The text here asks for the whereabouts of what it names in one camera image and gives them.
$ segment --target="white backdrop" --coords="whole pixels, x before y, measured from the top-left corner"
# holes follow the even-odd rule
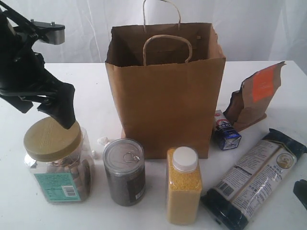
[[[143,0],[5,0],[28,19],[66,25],[46,62],[104,62],[112,26],[142,24]],[[227,60],[294,60],[307,73],[307,0],[173,0],[182,22],[213,23]],[[176,23],[172,5],[147,0],[149,24]]]

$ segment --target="bag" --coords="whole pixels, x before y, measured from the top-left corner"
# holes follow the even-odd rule
[[[277,89],[281,86],[280,72],[284,61],[269,66],[246,78],[239,91],[231,95],[224,112],[236,131],[241,131],[265,119],[267,110]]]
[[[143,145],[146,159],[164,159],[179,146],[207,158],[225,65],[212,25],[179,21],[111,33],[106,70],[126,138]]]

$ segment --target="plastic jar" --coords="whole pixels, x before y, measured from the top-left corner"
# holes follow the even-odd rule
[[[108,144],[103,155],[112,199],[119,205],[137,204],[145,192],[145,161],[142,146],[131,139]]]
[[[47,117],[24,136],[25,163],[50,203],[84,201],[91,192],[94,161],[85,129],[64,129]]]
[[[187,225],[195,221],[202,180],[197,153],[188,147],[167,151],[167,220]]]

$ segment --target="can ring pull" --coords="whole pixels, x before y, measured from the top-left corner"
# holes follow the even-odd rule
[[[126,160],[126,159],[125,159],[125,156],[128,155],[128,154],[131,155],[131,157],[134,159],[134,161],[129,161],[129,160]],[[127,153],[124,155],[124,161],[125,161],[125,162],[137,163],[137,162],[139,162],[139,160],[140,160],[139,156],[134,155],[132,152],[127,152]]]

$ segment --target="white table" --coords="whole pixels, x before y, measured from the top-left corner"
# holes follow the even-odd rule
[[[277,61],[227,62],[217,108],[224,110],[228,106],[231,92],[239,89],[242,80],[275,63]],[[252,148],[269,127],[290,127],[307,140],[307,76],[293,61],[286,63],[282,68],[282,86],[267,110],[268,117],[241,132],[243,138],[238,149],[220,151],[211,143],[209,159],[200,160],[205,190]],[[76,117],[87,129],[92,149],[101,151],[97,144],[99,137],[120,137],[121,125],[104,64],[46,64],[46,68],[60,80],[75,86]],[[194,225],[175,226],[167,222],[165,160],[146,161],[147,192],[135,206],[121,207],[111,200],[101,160],[96,161],[97,174],[88,200],[72,205],[48,204],[23,162],[24,134],[45,116],[35,108],[21,114],[5,101],[0,101],[1,230],[221,229],[202,206]],[[307,211],[292,192],[295,181],[300,179],[307,179],[305,156],[246,229],[306,229]]]

